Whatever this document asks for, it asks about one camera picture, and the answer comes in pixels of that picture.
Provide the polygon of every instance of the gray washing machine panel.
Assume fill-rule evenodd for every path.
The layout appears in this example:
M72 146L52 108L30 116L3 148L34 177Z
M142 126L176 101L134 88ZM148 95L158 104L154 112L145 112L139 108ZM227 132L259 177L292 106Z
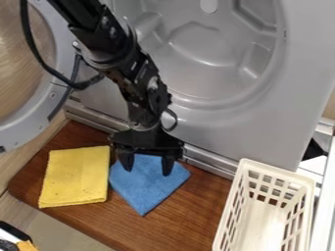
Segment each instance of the gray washing machine panel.
M172 135L232 160L296 170L334 85L334 1L104 2L159 66L179 117ZM72 39L64 24L50 26ZM109 80L79 96L85 107L127 120Z

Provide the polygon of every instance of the microfiber towel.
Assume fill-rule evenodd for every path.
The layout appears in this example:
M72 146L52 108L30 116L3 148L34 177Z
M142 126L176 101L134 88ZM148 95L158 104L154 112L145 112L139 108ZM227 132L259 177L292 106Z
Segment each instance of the microfiber towel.
M161 160L137 154L131 173L120 162L112 166L111 186L140 216L156 208L190 177L190 172L178 163L169 176L163 176Z
M39 208L104 202L110 147L50 151Z
M17 244L20 251L38 251L30 241L21 241Z

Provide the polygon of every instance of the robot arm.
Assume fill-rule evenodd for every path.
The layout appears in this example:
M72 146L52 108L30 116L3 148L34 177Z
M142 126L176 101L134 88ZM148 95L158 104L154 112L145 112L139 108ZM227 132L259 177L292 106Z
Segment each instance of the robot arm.
M76 46L86 63L116 83L128 102L130 120L155 126L171 103L167 86L151 57L98 0L48 0L69 23Z
M26 0L21 1L22 16L26 15L28 20L23 4ZM77 53L87 64L117 84L128 104L129 119L135 129L118 132L112 138L124 168L131 171L135 153L162 156L163 174L168 176L174 161L182 156L183 142L168 135L168 129L163 129L162 113L172 114L168 109L171 94L161 81L155 63L137 43L135 32L127 25L122 26L111 10L98 0L48 2L69 23L70 31L78 40L73 44ZM33 39L31 34L26 35L29 30L26 30L24 21L23 28L33 51ZM43 67L49 73L52 70ZM175 125L169 129L176 126L176 115L174 118Z

